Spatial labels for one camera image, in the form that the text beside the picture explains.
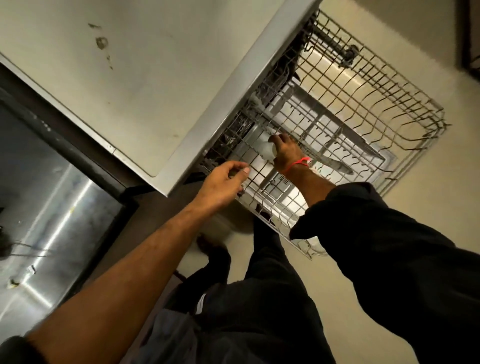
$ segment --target beige floor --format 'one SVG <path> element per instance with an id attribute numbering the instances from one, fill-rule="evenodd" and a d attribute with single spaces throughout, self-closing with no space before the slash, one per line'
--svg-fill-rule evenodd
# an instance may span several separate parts
<path id="1" fill-rule="evenodd" d="M 324 0 L 322 8 L 444 106 L 453 126 L 386 196 L 388 204 L 430 225 L 458 246 L 480 253 L 480 84 L 455 68 L 455 0 Z M 138 244 L 191 198 L 140 198 L 141 208 L 96 274 Z M 232 255 L 229 281 L 242 279 L 252 252 L 249 214 L 230 206 L 204 227 Z M 351 283 L 329 257 L 307 260 L 288 243 L 287 256 L 315 301 L 338 363 L 416 363 L 412 349 L 373 322 Z M 193 246 L 179 266 L 188 276 L 206 263 Z"/>

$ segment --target person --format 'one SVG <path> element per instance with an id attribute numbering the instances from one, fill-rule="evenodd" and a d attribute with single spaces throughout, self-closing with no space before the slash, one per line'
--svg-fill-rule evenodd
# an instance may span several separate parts
<path id="1" fill-rule="evenodd" d="M 420 363 L 478 360 L 480 256 L 390 209 L 368 183 L 335 187 L 295 164 L 304 155 L 286 134 L 271 140 L 275 168 L 309 206 L 290 237 L 317 235 L 364 311 L 410 343 Z M 232 169 L 240 171 L 229 178 Z M 117 363 L 201 225 L 235 198 L 248 174 L 242 162 L 214 169 L 177 216 L 24 338 L 4 342 L 0 362 Z M 256 219 L 253 239 L 245 279 L 226 284 L 227 251 L 200 238 L 207 266 L 171 296 L 135 363 L 335 362 L 278 235 Z"/>

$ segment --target red bracelet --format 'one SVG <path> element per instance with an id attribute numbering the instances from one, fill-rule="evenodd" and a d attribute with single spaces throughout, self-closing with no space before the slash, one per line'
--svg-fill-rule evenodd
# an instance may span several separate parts
<path id="1" fill-rule="evenodd" d="M 290 168 L 292 168 L 295 164 L 302 164 L 306 167 L 310 167 L 307 163 L 304 163 L 305 161 L 308 162 L 310 160 L 310 157 L 303 157 L 302 159 L 299 159 L 295 162 L 293 162 L 292 164 L 290 164 L 286 170 L 284 170 L 283 172 L 281 172 L 284 176 L 287 174 L 287 172 L 290 170 Z"/>

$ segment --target lower dishwasher rack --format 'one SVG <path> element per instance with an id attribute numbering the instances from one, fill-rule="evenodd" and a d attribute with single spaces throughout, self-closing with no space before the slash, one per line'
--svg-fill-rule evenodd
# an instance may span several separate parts
<path id="1" fill-rule="evenodd" d="M 334 184 L 370 182 L 384 195 L 447 128 L 442 107 L 321 11 L 258 81 L 202 166 L 249 163 L 238 201 L 310 259 L 326 252 L 316 237 L 288 238 L 307 205 L 261 156 L 270 135 L 287 132 Z"/>

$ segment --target leg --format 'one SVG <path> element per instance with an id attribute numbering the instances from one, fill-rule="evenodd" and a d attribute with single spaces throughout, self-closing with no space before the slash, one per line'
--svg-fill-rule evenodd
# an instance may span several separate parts
<path id="1" fill-rule="evenodd" d="M 180 284 L 172 293 L 165 308 L 182 313 L 191 312 L 196 307 L 200 297 L 216 283 L 227 283 L 230 271 L 230 254 L 224 245 L 212 245 L 203 236 L 197 243 L 208 255 L 208 264 L 199 269 Z"/>
<path id="2" fill-rule="evenodd" d="M 262 217 L 270 216 L 261 212 Z M 245 279 L 268 279 L 282 281 L 299 287 L 305 286 L 285 255 L 279 235 L 258 217 L 253 221 L 253 254 L 250 258 Z"/>

